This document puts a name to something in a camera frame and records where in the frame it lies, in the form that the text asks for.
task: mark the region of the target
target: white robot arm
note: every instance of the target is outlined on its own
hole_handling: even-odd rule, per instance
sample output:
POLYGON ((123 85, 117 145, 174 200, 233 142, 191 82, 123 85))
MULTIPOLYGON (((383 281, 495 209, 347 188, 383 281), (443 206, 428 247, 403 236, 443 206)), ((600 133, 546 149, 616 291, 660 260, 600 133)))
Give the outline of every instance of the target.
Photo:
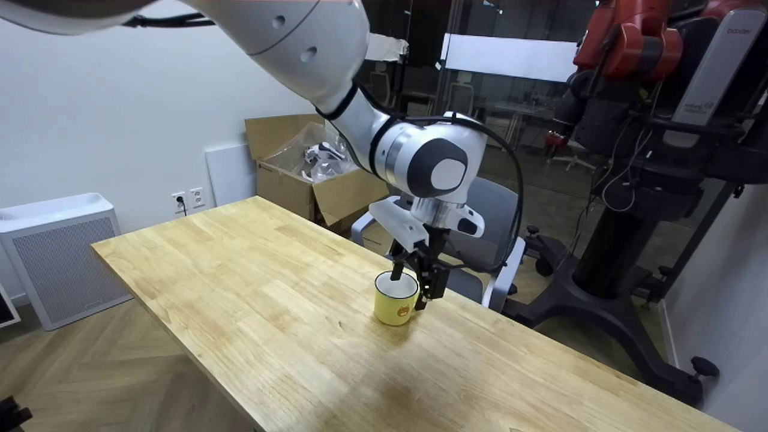
MULTIPOLYGON (((74 35, 125 22, 150 2, 0 0, 0 17, 43 32, 74 35)), ((465 205, 488 138, 479 128, 467 127, 474 121, 447 113, 464 125, 414 125, 377 108, 357 87, 353 78, 369 37, 359 0, 182 2, 213 20, 265 71, 310 101, 350 143, 358 166, 415 197, 409 211, 382 201, 372 214, 398 241, 393 246, 395 277, 404 261, 429 267, 417 269, 425 277, 417 308, 441 297, 444 286, 430 287, 447 278, 437 255, 449 231, 480 237, 485 229, 482 216, 465 205), (415 254, 421 254, 418 263, 415 254)))

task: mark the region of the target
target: cardboard box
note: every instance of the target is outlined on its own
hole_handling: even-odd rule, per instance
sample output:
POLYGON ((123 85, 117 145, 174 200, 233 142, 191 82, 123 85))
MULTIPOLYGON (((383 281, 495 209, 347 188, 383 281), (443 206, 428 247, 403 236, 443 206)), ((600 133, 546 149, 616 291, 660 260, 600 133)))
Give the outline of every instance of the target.
POLYGON ((357 169, 314 184, 264 160, 319 115, 284 115, 245 121, 251 157, 257 161, 257 194, 337 234, 346 233, 368 205, 389 195, 386 183, 357 169))

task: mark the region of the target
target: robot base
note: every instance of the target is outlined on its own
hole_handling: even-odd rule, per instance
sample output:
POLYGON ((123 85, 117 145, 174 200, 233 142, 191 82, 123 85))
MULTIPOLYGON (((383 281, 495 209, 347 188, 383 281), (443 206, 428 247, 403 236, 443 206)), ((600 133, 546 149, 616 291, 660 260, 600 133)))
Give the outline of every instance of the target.
MULTIPOLYGON (((529 242, 539 259, 556 265, 566 247, 553 238, 537 236, 529 242)), ((568 255, 554 273, 554 280, 530 304, 507 301, 502 313, 533 328, 551 317, 566 315, 586 321, 611 335, 629 354, 646 384, 697 406, 703 398, 698 377, 668 364, 657 351, 634 309, 630 290, 615 298, 600 298, 573 282, 578 259, 568 255)))

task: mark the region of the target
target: electrical outlet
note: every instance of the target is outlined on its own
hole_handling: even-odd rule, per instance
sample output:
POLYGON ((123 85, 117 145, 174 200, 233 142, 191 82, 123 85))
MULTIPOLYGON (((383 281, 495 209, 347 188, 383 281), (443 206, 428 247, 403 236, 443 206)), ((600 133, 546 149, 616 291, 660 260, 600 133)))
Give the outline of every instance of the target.
POLYGON ((205 205, 203 188, 190 189, 190 203, 192 208, 203 207, 205 205))
POLYGON ((189 204, 187 202, 187 192, 176 192, 175 194, 170 194, 171 203, 174 206, 174 213, 175 214, 183 214, 184 213, 184 206, 176 201, 179 197, 184 199, 185 204, 189 204))

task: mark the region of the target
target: purifier grille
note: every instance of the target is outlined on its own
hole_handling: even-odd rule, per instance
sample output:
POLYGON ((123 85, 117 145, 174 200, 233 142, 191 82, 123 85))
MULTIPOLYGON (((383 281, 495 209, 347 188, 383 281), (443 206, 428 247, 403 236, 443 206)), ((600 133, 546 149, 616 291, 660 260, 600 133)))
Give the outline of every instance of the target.
POLYGON ((109 218, 13 239, 52 323, 126 295, 91 244, 114 237, 109 218))

